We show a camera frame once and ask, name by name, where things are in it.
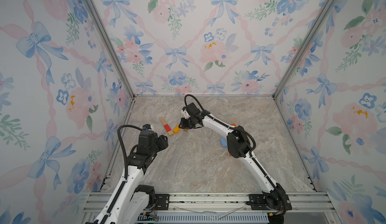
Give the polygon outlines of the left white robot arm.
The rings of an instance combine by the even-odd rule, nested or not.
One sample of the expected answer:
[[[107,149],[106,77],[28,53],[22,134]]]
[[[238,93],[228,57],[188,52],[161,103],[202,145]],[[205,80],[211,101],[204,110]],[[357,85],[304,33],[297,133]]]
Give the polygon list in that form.
[[[166,136],[151,134],[139,137],[138,144],[125,157],[125,167],[120,183],[93,220],[88,224],[147,224],[159,222],[155,213],[159,207],[168,207],[168,195],[158,201],[153,186],[142,185],[145,172],[157,153],[168,147]]]

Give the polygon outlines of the aluminium corner post left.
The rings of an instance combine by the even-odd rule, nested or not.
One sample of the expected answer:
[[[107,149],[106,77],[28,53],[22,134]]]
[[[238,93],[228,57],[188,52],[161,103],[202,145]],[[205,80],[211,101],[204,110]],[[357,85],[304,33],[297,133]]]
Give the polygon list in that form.
[[[102,40],[102,44],[105,46],[105,49],[106,49],[108,55],[110,56],[114,67],[116,68],[116,70],[118,72],[118,76],[120,77],[120,79],[123,82],[123,86],[124,86],[125,90],[129,94],[130,99],[134,99],[134,94],[133,94],[132,88],[130,87],[128,78],[125,74],[124,68],[121,65],[120,61],[118,60],[118,56],[113,49],[113,44],[112,44],[112,42],[109,38],[109,35],[108,35],[104,25],[103,25],[102,19],[100,17],[100,14],[98,13],[97,8],[95,7],[93,0],[83,0],[83,2],[84,2],[86,9],[90,13],[90,17],[91,17],[92,21],[94,22],[94,25],[96,27],[96,31]]]

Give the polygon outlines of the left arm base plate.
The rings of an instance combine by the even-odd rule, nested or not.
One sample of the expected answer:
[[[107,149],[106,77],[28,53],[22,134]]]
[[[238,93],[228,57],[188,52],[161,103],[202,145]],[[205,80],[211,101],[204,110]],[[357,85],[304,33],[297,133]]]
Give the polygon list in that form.
[[[170,195],[169,194],[146,194],[144,192],[136,192],[140,194],[139,200],[135,201],[140,207],[144,207],[146,211],[167,211],[169,209]]]

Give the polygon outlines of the yellow rectangular block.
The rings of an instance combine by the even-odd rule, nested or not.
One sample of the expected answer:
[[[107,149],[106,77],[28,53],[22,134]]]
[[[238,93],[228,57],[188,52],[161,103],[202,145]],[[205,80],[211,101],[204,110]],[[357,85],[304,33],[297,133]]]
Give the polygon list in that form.
[[[176,126],[174,129],[173,129],[173,132],[175,134],[177,134],[181,129],[179,128],[179,126]]]

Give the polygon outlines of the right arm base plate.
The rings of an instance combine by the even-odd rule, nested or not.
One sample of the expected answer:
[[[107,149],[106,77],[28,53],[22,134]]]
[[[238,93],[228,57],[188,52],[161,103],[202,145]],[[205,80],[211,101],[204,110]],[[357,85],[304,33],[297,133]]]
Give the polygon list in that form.
[[[292,204],[285,195],[275,193],[249,194],[246,205],[254,211],[273,211],[279,212],[285,208],[286,211],[292,210]]]

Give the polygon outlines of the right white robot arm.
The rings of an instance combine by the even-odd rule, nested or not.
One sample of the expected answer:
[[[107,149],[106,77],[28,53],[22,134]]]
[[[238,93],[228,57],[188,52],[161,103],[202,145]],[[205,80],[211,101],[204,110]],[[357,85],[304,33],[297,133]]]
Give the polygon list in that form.
[[[249,133],[242,127],[229,125],[205,112],[194,116],[183,111],[183,115],[179,125],[181,129],[196,129],[197,125],[200,125],[215,131],[226,139],[229,154],[239,159],[255,178],[262,190],[263,203],[269,210],[285,213],[292,209],[283,187],[268,174],[254,154],[256,142]]]

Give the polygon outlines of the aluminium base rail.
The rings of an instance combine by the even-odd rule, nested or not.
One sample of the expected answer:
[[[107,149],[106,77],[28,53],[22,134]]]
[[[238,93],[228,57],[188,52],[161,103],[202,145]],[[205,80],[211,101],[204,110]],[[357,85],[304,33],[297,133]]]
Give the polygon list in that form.
[[[289,192],[292,209],[286,224],[339,224],[341,221],[325,192]],[[257,224],[268,223],[266,210],[254,210],[247,192],[170,192],[167,210],[153,212],[154,223]]]

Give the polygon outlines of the aluminium corner post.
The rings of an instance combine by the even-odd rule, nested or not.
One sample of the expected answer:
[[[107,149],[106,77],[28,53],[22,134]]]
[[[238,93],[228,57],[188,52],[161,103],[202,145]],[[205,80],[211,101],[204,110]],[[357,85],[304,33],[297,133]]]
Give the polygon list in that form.
[[[319,11],[317,17],[315,18],[315,22],[309,29],[308,33],[306,34],[302,44],[300,45],[298,53],[294,56],[293,60],[291,61],[288,69],[283,75],[283,78],[280,80],[279,85],[275,92],[273,93],[272,97],[274,100],[277,100],[280,96],[280,93],[285,88],[286,83],[290,79],[290,76],[294,72],[294,70],[297,68],[297,65],[302,60],[303,56],[305,55],[309,45],[313,42],[313,40],[318,35],[321,26],[323,25],[324,21],[328,18],[328,15],[332,11],[332,8],[336,4],[338,0],[326,0],[324,6]]]
[[[132,88],[130,87],[128,78],[125,74],[124,68],[121,65],[120,61],[118,60],[118,56],[113,49],[113,44],[112,44],[112,42],[109,38],[109,35],[108,35],[104,25],[103,25],[102,19],[100,17],[100,14],[98,13],[97,8],[95,7],[93,0],[83,0],[83,2],[84,2],[86,9],[90,13],[90,17],[91,17],[92,21],[94,22],[94,25],[96,27],[96,31],[102,40],[102,44],[105,46],[105,49],[106,49],[108,55],[110,56],[114,67],[116,68],[116,70],[118,72],[118,76],[120,77],[120,79],[123,82],[123,86],[124,86],[125,90],[129,94],[130,99],[134,99],[134,94],[133,94]]]

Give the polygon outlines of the light blue block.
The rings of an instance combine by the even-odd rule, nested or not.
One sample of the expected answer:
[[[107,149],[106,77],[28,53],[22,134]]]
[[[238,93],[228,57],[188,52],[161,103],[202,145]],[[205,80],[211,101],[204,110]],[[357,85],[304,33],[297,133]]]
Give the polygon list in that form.
[[[221,143],[222,147],[227,147],[227,141],[225,138],[221,138],[220,143]]]

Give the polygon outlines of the aluminium corner post right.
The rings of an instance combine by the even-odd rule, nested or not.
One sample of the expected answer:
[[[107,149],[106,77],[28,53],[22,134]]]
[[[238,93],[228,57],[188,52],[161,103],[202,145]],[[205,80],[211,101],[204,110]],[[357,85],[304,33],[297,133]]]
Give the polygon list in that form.
[[[277,100],[280,96],[280,93],[285,88],[286,83],[290,79],[290,76],[294,72],[294,70],[297,68],[297,65],[302,60],[303,56],[305,55],[309,45],[313,42],[313,40],[318,35],[321,26],[323,25],[324,21],[328,18],[328,15],[332,11],[332,8],[336,4],[338,0],[326,0],[324,6],[319,11],[317,17],[315,18],[315,22],[309,29],[308,33],[306,34],[302,44],[300,45],[298,53],[294,56],[293,60],[291,61],[288,69],[283,75],[283,78],[280,80],[279,85],[275,92],[273,93],[272,97],[274,100]]]

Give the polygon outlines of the red rectangular block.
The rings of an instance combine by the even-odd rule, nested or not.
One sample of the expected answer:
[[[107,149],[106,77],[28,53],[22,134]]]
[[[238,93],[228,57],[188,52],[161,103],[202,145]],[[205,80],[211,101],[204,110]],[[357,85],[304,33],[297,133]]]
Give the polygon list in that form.
[[[165,130],[169,133],[171,131],[171,128],[168,124],[164,125]]]

